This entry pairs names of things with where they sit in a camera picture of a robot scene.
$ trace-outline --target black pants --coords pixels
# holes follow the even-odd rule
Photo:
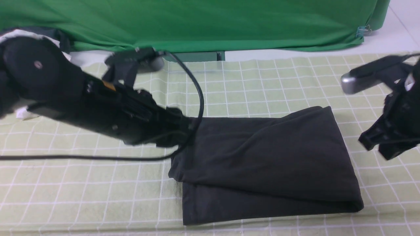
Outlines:
[[[183,182],[184,225],[363,208],[330,107],[283,118],[204,118],[169,177]]]

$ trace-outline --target light green mat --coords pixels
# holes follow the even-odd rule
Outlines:
[[[283,117],[309,106],[330,105],[361,185],[365,209],[360,213],[184,227],[181,188],[168,178],[168,161],[7,161],[0,162],[0,234],[419,235],[418,149],[386,162],[377,152],[366,152],[357,141],[382,114],[389,90],[380,85],[345,96],[339,86],[343,73],[378,56],[188,64],[205,92],[206,116]],[[95,64],[85,71],[100,76],[105,65]],[[139,76],[136,87],[150,90],[161,105],[180,107],[189,116],[198,113],[196,90],[174,63],[166,63],[159,73]],[[18,121],[8,116],[0,121],[0,153],[150,156],[164,151],[126,147],[46,118]]]

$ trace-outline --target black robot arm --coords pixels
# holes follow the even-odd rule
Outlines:
[[[158,106],[148,91],[134,90],[132,84],[123,85],[114,78],[118,74],[116,63],[131,60],[144,65],[163,55],[152,48],[116,54],[110,60],[117,61],[111,63],[106,78],[100,80],[70,63],[47,39],[9,39],[0,44],[0,117],[27,106],[32,113],[122,140],[127,145],[179,145],[180,151],[198,129],[203,108],[193,122],[178,108]],[[192,76],[203,107],[197,81],[174,58]],[[130,80],[134,81],[136,73],[128,76]]]
[[[347,94],[355,94],[384,83],[392,93],[386,96],[383,114],[359,137],[366,150],[379,145],[390,160],[420,144],[420,60],[404,63],[412,56],[391,55],[351,70],[341,78]]]

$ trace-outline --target orange label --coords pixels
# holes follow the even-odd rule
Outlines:
[[[102,83],[104,83],[105,87],[107,87],[107,88],[109,88],[109,89],[111,89],[111,90],[113,90],[113,91],[116,91],[116,89],[115,89],[115,87],[114,87],[114,85],[113,85],[113,84],[108,83],[108,82],[106,82],[106,81],[102,81]]]

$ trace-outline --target green backdrop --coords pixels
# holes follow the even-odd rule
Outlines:
[[[382,26],[389,0],[1,0],[0,28],[48,26],[74,50],[343,49]]]

